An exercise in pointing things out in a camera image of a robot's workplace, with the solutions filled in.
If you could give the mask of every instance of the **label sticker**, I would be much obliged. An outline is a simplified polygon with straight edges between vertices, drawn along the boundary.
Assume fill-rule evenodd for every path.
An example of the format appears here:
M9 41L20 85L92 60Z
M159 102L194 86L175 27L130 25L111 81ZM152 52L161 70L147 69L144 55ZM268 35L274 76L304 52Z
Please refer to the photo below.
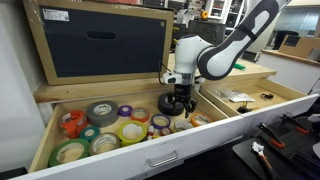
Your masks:
M69 21L68 11L60 11L54 9L42 9L44 19L54 21Z

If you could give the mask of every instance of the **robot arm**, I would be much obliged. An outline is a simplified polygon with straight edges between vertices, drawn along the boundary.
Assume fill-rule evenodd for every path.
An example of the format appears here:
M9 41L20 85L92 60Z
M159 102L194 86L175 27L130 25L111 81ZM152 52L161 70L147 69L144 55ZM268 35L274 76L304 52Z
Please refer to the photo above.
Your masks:
M174 72L165 73L164 81L175 84L174 92L168 93L169 103L183 103L186 117L193 112L196 100L190 97L195 70L202 77L219 80L232 70L239 56L265 30L278 12L291 0L249 0L245 2L246 16L230 36L214 47L199 36L187 36L176 45Z

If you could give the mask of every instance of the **cardboard box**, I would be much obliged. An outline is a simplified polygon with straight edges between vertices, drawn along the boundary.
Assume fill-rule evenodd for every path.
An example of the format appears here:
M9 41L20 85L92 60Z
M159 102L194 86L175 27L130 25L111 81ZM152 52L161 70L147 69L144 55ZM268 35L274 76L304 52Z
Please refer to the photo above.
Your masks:
M287 35L284 38L278 51L284 54L289 54L307 59L313 49L319 48L320 38L308 38Z
M155 78L159 63L168 63L173 10L70 0L24 5L50 85Z

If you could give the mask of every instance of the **roll of tape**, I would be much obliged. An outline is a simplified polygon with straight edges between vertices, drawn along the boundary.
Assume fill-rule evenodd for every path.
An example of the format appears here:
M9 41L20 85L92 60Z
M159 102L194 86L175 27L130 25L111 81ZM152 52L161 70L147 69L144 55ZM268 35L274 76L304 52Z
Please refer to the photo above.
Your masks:
M126 121L118 129L121 147L136 144L147 135L147 126L139 121Z
M91 142L94 138L99 136L99 134L100 134L99 128L97 128L95 126L90 126L90 127L84 128L80 132L79 137L80 137L80 139L84 139L84 140Z
M71 139L55 148L49 157L49 166L57 166L89 156L89 142L84 139Z
M155 114L151 118L151 125L158 130L162 128L168 128L170 124L170 117L164 114Z
M180 132L191 128L193 128L193 126L187 120L176 120L173 132Z
M160 129L160 136L166 136L172 134L172 130L168 127Z
M118 113L122 117L128 117L131 115L132 107L129 105L120 106L118 109Z
M150 112L146 108L135 108L131 112L130 118L132 120L140 121L140 122L146 122L148 121L150 117Z
M90 143L90 155L101 154L120 147L117 135L113 133L103 133L94 138Z
M80 132L88 125L87 116L84 111L72 110L61 117L59 121L70 139L78 138Z
M89 123L97 127L106 127L118 119L118 105L112 101L101 101L87 109Z
M202 126L212 122L211 117L203 113L193 113L191 116L191 124L194 127Z

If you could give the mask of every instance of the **drawer compartment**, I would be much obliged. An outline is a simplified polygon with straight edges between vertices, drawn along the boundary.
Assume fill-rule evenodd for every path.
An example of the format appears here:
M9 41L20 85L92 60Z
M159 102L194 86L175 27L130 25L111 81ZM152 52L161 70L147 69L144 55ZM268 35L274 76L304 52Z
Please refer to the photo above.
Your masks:
M160 137L151 141L141 142L132 146L119 148L113 151L109 151L109 152L95 155L92 157L84 158L74 162L66 163L56 167L48 168L48 160L52 150L55 147L57 147L59 144L61 144L62 142L68 139L65 137L64 134L61 133L58 127L57 121L58 119L61 118L62 115L64 115L69 110L73 110L73 109L86 110L86 108L89 105L95 102L107 100L107 101L114 101L115 103L117 103L119 107L124 104L129 104L133 108L145 107L150 111L150 117L152 117L153 114L160 113L157 108L158 97L161 94L167 93L168 91L169 90L167 89L167 90L158 90L158 91L152 91L152 92L150 91L150 92L144 92L144 93L135 93L135 94L128 94L128 95L110 96L110 97L104 97L104 98L95 98L95 99L88 99L88 100L58 103L48 123L47 129L44 133L42 141L39 145L37 153L29 169L29 173L33 174L32 172L36 172L39 170L52 169L52 171L50 172L55 172L54 174L56 174L57 172L67 171L67 169L70 170L70 168L74 169L80 165L98 163L98 160L104 161L106 159L108 159L108 162L106 162L107 164L104 164L105 166L107 166L108 163L111 163L111 162L121 164L121 159L126 158L126 163L122 163L123 166L130 166L130 163L131 163L130 160L134 161L135 165L134 166L131 165L130 171L126 171L122 174L120 173L119 176L117 177L117 179L120 177L121 177L120 179L123 179L123 178L128 178L130 176L134 176L139 173L150 170L150 167L148 166L148 163L147 163L147 159L150 159L150 161L152 161L153 164L156 164L158 161L160 161L157 159L157 157L161 156L162 155L161 152L165 151L165 150L160 151L159 150L161 149L160 146L162 146L162 149L168 149L167 151L168 152L170 151L171 154L172 152L176 151L177 154L179 154L179 158L177 158L177 160L183 159L184 157L197 153L190 149L185 149L185 152L181 152L181 150L179 151L178 150L179 148L176 147L176 146L179 146L179 144L168 143L166 145L166 143L163 143L162 141L168 142L169 140L172 140L172 139L179 141L179 139L181 139L181 142L183 142L182 139L184 138L184 136L181 136L179 134L181 133L188 134L188 132L192 133L194 129L202 128L203 126L192 128L179 133L174 133L165 137ZM228 116L225 113L223 113L220 109L214 106L210 101L205 99L200 93L192 92L192 97L198 100L198 106L195 112L203 112L209 115L214 121L220 121L228 118ZM179 116L171 117L170 127L173 128L174 122L177 119L184 119L184 116L185 114L183 113ZM119 116L118 120L114 124L104 128L100 128L100 132L101 133L104 133L104 132L117 133L117 130L120 127L120 125L125 121L129 121L129 118ZM205 150L205 148L207 147L203 146L202 148L201 146L199 146L196 148L196 151L203 151Z
M248 103L247 108L258 108L258 110L306 96L303 93L272 82L266 78L221 82L219 83L219 86L231 91L241 91L243 93L246 93L251 98L255 99L255 102ZM204 85L200 89L200 93L214 105L216 105L219 109L225 112L228 116L233 117L240 115L237 109L242 106L243 103L222 100L214 94L215 89L217 89L216 87L216 84ZM262 93L272 94L274 95L274 97L271 100L264 100L261 98Z

